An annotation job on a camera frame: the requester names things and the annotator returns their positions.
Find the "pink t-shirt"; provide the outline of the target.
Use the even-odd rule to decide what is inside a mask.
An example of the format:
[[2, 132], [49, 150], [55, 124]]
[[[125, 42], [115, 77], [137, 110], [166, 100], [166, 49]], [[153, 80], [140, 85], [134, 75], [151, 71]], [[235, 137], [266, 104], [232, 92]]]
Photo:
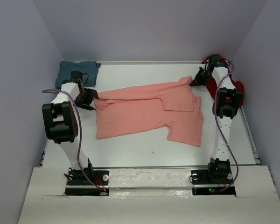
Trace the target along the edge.
[[104, 91], [94, 100], [97, 138], [107, 139], [167, 126], [167, 139], [200, 147], [203, 133], [201, 98], [191, 76], [175, 82]]

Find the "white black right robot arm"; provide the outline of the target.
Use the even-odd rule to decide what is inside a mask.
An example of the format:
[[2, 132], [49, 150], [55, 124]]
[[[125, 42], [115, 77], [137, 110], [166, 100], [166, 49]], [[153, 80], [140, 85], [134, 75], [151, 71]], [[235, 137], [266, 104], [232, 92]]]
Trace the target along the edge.
[[211, 183], [224, 183], [221, 191], [231, 187], [238, 176], [238, 162], [229, 144], [230, 129], [236, 117], [243, 93], [231, 78], [232, 64], [219, 54], [211, 54], [203, 62], [189, 84], [191, 87], [216, 83], [212, 113], [216, 123], [215, 143], [205, 177]]

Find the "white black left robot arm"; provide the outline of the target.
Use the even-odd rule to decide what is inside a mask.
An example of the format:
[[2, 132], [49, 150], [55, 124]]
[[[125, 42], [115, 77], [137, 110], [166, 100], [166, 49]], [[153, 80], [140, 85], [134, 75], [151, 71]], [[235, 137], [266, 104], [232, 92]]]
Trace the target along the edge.
[[42, 93], [55, 94], [56, 97], [42, 105], [42, 116], [47, 138], [65, 152], [70, 162], [71, 170], [66, 175], [68, 181], [97, 187], [93, 183], [93, 165], [82, 151], [82, 121], [78, 109], [93, 111], [91, 103], [98, 99], [98, 93], [84, 87], [83, 76], [80, 71], [71, 71], [70, 78], [62, 81], [60, 89], [43, 90]]

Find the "crumpled red t-shirt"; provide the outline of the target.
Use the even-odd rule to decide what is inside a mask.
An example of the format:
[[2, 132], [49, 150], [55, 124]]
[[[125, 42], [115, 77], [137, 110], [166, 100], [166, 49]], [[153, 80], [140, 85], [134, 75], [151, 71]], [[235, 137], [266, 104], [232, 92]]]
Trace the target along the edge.
[[[209, 56], [206, 57], [206, 59], [202, 61], [202, 64], [204, 65], [205, 70], [208, 67], [208, 60], [209, 60]], [[222, 62], [224, 64], [224, 66], [228, 68], [228, 72], [230, 72], [230, 69], [232, 68], [231, 61], [222, 57], [222, 56], [220, 56], [220, 62]], [[224, 79], [224, 81], [222, 82], [220, 87], [224, 88], [224, 84], [226, 84], [227, 82], [232, 83], [232, 85], [236, 89], [242, 91], [242, 96], [241, 96], [241, 100], [240, 100], [240, 103], [239, 103], [239, 107], [242, 107], [243, 106], [243, 101], [244, 101], [244, 96], [245, 96], [244, 85], [240, 81], [234, 81], [233, 78], [232, 78], [232, 74], [229, 74], [229, 77]], [[215, 99], [215, 93], [216, 93], [216, 90], [217, 90], [217, 83], [216, 83], [214, 78], [211, 78], [206, 82], [206, 88], [207, 88], [208, 92], [210, 93], [211, 97], [213, 99]]]

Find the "folded teal t-shirt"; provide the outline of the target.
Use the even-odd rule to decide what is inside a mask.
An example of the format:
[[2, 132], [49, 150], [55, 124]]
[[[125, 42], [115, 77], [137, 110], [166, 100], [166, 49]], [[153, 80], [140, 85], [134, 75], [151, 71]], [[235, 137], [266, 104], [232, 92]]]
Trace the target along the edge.
[[61, 89], [64, 80], [80, 78], [85, 87], [95, 87], [101, 63], [95, 61], [61, 61], [55, 87]]

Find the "white table edge rail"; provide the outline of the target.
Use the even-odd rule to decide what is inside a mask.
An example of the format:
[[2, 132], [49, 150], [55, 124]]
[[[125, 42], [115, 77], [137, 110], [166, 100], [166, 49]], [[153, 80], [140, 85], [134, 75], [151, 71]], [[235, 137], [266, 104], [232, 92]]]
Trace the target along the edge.
[[137, 65], [137, 64], [202, 64], [201, 61], [99, 61], [101, 65]]

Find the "aluminium front rail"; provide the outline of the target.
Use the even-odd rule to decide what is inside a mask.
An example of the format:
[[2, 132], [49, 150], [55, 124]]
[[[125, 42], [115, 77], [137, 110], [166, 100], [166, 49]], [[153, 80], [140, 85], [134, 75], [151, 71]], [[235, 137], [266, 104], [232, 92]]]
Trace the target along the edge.
[[131, 166], [131, 167], [94, 167], [94, 169], [141, 169], [141, 168], [148, 168], [148, 169], [156, 169], [156, 168], [161, 168], [161, 169], [166, 169], [166, 168], [185, 168], [185, 169], [197, 169], [196, 167], [193, 166]]

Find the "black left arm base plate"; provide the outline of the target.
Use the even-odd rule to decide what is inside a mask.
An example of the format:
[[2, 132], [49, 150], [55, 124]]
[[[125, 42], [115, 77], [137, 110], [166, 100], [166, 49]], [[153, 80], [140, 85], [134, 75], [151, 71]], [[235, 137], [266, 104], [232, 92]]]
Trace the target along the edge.
[[87, 175], [87, 179], [80, 170], [69, 169], [63, 175], [67, 179], [64, 192], [67, 196], [109, 196], [109, 170], [95, 169], [94, 176]]

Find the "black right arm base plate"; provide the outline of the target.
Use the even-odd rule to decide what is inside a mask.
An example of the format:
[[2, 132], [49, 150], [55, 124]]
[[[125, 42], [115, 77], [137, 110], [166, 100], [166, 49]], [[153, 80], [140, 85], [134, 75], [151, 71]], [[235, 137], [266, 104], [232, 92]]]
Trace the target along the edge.
[[227, 188], [232, 179], [212, 180], [208, 177], [206, 169], [191, 170], [189, 182], [192, 184], [193, 196], [236, 195], [234, 185]]

